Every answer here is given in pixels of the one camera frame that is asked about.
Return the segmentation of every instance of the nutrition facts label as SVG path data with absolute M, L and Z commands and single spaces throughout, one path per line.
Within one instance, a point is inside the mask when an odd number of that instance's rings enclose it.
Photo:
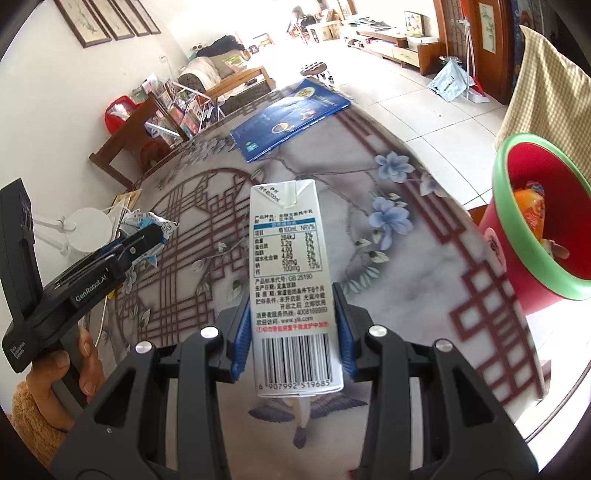
M 322 270 L 316 219 L 254 225 L 254 277 Z

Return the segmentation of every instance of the blue plastic bag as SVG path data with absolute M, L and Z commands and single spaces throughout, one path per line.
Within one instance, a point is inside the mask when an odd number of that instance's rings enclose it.
M 445 101 L 451 102 L 466 91 L 467 77 L 466 70 L 455 61 L 449 60 L 427 87 Z M 472 77 L 470 77 L 470 86 L 475 84 Z

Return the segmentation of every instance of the dining table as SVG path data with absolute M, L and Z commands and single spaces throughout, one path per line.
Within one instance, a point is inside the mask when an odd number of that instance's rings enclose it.
M 109 301 L 115 362 L 142 340 L 182 342 L 238 305 L 249 291 L 251 188 L 312 179 L 330 277 L 347 301 L 408 342 L 451 341 L 515 421 L 547 392 L 527 321 L 468 213 L 408 146 L 352 103 L 245 161 L 230 131 L 297 86 L 221 119 L 142 181 L 137 208 L 178 229 L 157 265 L 136 265 Z M 232 478 L 354 478 L 369 383 L 346 379 L 336 393 L 261 398 L 250 352 L 239 381 L 217 386 Z M 420 463 L 414 449 L 413 465 Z

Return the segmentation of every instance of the plastic bag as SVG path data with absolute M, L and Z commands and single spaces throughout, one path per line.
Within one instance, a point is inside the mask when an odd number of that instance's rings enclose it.
M 152 223 L 156 223 L 162 229 L 162 242 L 151 250 L 148 250 L 143 255 L 139 256 L 134 261 L 134 265 L 137 265 L 142 260 L 146 260 L 146 262 L 156 267 L 158 265 L 158 259 L 156 258 L 156 255 L 158 255 L 164 249 L 164 245 L 166 245 L 170 237 L 178 228 L 178 223 L 171 220 L 166 220 L 152 212 L 143 213 L 139 209 L 134 212 L 126 213 L 121 220 L 119 230 L 121 230 L 126 235 L 133 235 L 142 228 L 152 225 Z
M 466 91 L 467 77 L 466 70 L 455 61 L 449 60 L 427 87 L 445 101 L 451 102 Z M 472 77 L 470 77 L 470 86 L 475 84 Z

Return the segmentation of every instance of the blue gripper pad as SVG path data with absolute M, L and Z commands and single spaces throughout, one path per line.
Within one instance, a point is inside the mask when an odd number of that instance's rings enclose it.
M 349 324 L 345 319 L 345 314 L 341 309 L 339 302 L 335 302 L 336 324 L 339 331 L 339 345 L 340 345 L 340 361 L 343 364 L 343 370 L 349 374 L 351 378 L 355 377 L 357 373 L 357 365 L 355 364 L 355 343 L 353 335 L 349 328 Z
M 238 380 L 240 374 L 244 372 L 248 351 L 251 347 L 251 339 L 251 307 L 249 304 L 242 314 L 242 319 L 240 320 L 240 325 L 236 333 L 236 341 L 234 342 L 233 362 L 230 368 L 230 373 L 234 380 Z

